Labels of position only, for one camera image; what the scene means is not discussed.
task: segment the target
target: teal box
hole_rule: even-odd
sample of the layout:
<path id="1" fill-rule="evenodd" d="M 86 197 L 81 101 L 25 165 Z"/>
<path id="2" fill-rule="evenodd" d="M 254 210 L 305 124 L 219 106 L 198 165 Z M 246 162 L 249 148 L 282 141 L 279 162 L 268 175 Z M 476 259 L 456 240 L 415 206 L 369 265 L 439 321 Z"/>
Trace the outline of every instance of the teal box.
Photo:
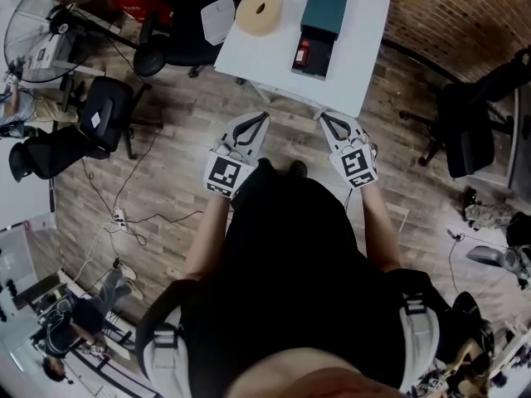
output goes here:
<path id="1" fill-rule="evenodd" d="M 347 0 L 308 0 L 300 23 L 300 30 L 316 28 L 334 34 L 337 40 L 343 24 Z"/>

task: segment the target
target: black office chair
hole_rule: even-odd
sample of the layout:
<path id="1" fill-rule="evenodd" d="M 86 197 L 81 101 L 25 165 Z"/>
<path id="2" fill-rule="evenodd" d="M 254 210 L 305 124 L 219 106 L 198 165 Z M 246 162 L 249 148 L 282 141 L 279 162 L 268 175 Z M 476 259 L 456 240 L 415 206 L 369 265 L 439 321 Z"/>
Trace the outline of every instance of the black office chair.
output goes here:
<path id="1" fill-rule="evenodd" d="M 425 119 L 400 111 L 402 119 L 413 119 L 428 127 L 432 141 L 427 156 L 419 159 L 425 167 L 441 150 L 446 150 L 448 171 L 453 178 L 463 177 L 487 167 L 494 161 L 492 130 L 512 135 L 514 120 L 505 123 L 490 119 L 488 102 L 502 100 L 531 80 L 531 46 L 516 53 L 472 84 L 451 84 L 436 92 L 437 117 Z"/>
<path id="2" fill-rule="evenodd" d="M 132 113 L 144 91 L 143 85 L 135 95 L 122 81 L 96 77 L 90 87 L 80 117 L 80 129 L 74 126 L 52 133 L 40 133 L 23 143 L 15 144 L 9 153 L 13 178 L 20 182 L 35 173 L 47 180 L 67 169 L 83 157 L 105 159 L 124 138 L 129 159 L 136 159 L 131 149 L 131 124 L 162 128 L 163 123 L 150 123 L 132 118 Z"/>
<path id="3" fill-rule="evenodd" d="M 211 45 L 205 40 L 201 10 L 217 0 L 168 0 L 173 7 L 171 27 L 159 25 L 158 14 L 150 13 L 140 31 L 140 47 L 134 54 L 134 70 L 138 75 L 151 76 L 168 63 L 191 66 L 190 78 L 195 78 L 204 66 L 213 65 L 222 44 Z M 241 0 L 234 0 L 235 6 Z M 153 34 L 154 31 L 164 34 Z"/>

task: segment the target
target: brown brick wall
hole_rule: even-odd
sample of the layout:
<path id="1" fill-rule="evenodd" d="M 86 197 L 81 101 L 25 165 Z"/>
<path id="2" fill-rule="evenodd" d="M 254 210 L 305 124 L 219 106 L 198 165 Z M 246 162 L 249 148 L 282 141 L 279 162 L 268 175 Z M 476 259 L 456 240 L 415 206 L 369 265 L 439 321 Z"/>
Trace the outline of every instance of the brown brick wall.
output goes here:
<path id="1" fill-rule="evenodd" d="M 385 36 L 474 80 L 531 45 L 531 0 L 392 0 Z"/>

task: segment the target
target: white label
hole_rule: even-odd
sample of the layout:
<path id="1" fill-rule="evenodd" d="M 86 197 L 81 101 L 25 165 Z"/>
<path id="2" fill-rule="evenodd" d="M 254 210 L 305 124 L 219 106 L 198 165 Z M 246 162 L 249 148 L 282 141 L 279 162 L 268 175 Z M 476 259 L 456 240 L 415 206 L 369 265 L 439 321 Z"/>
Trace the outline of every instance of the white label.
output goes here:
<path id="1" fill-rule="evenodd" d="M 98 125 L 100 125 L 100 114 L 96 112 L 90 121 L 92 121 L 92 128 L 95 129 Z"/>

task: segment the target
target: black t-shirt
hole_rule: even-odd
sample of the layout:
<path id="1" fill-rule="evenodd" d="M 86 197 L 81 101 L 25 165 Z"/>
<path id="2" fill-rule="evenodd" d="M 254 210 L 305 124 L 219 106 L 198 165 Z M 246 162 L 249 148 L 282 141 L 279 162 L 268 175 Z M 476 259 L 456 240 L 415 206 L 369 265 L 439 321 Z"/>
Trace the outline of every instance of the black t-shirt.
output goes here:
<path id="1" fill-rule="evenodd" d="M 64 358 L 79 337 L 71 326 L 71 321 L 84 328 L 91 335 L 100 332 L 105 318 L 87 299 L 79 299 L 62 322 L 53 328 L 46 337 L 46 354 L 51 357 Z"/>
<path id="2" fill-rule="evenodd" d="M 192 396 L 224 396 L 253 364 L 297 347 L 398 388 L 400 304 L 358 251 L 343 205 L 317 182 L 279 177 L 237 209 L 217 269 L 183 303 Z"/>

